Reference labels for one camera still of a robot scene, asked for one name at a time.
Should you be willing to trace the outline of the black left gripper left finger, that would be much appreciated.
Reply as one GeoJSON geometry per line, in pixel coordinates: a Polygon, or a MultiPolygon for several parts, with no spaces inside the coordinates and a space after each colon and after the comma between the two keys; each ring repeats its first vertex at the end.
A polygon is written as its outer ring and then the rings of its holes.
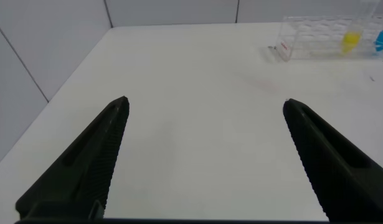
{"type": "Polygon", "coordinates": [[[110,102],[16,202],[20,218],[102,219],[129,112],[110,102]]]}

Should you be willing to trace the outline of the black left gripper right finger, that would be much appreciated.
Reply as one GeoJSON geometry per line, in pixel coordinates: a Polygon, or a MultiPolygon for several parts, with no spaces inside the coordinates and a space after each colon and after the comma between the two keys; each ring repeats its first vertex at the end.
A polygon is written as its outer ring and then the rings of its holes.
{"type": "Polygon", "coordinates": [[[383,168],[304,103],[286,100],[283,115],[328,220],[383,223],[383,168]]]}

